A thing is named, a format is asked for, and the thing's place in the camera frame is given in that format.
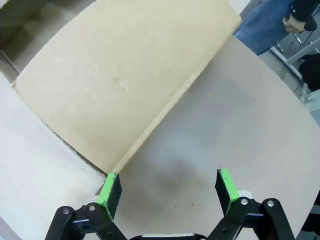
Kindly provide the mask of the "person's left hand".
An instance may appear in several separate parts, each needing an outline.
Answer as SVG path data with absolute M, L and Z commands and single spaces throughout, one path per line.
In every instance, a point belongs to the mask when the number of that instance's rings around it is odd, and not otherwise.
M 288 33 L 300 33 L 305 31 L 305 22 L 295 19 L 292 15 L 283 18 L 282 23 Z

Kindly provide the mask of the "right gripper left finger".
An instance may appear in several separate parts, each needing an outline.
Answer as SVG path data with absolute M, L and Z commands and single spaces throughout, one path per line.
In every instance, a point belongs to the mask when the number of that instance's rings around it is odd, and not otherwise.
M 46 234 L 47 240 L 83 240 L 87 234 L 96 234 L 100 240 L 124 240 L 124 234 L 114 223 L 122 194 L 119 174 L 109 173 L 96 202 L 75 210 L 59 207 Z

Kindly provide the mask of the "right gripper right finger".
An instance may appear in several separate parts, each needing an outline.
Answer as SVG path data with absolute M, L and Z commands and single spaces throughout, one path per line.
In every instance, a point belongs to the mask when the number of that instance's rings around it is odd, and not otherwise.
M 229 171 L 217 170 L 215 190 L 224 217 L 208 240 L 235 240 L 243 228 L 252 229 L 259 240 L 293 240 L 294 234 L 284 209 L 276 198 L 256 202 L 240 196 Z

